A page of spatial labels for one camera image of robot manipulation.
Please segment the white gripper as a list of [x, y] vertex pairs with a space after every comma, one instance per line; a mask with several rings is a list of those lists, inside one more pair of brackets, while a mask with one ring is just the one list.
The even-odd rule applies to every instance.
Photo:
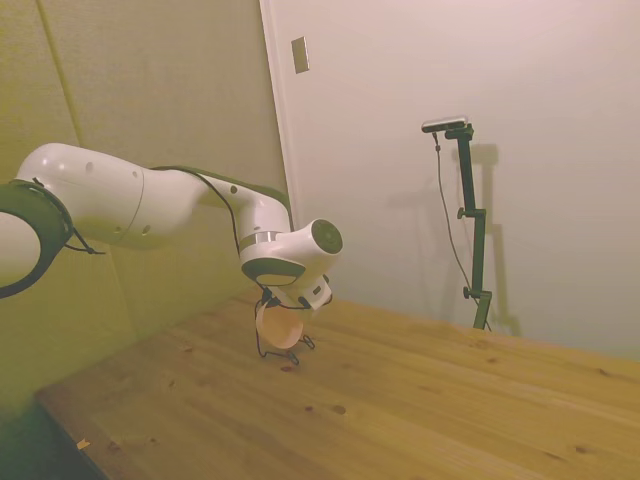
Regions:
[[277, 299], [286, 308], [320, 309], [332, 300], [329, 278], [300, 278], [293, 284], [277, 288]]

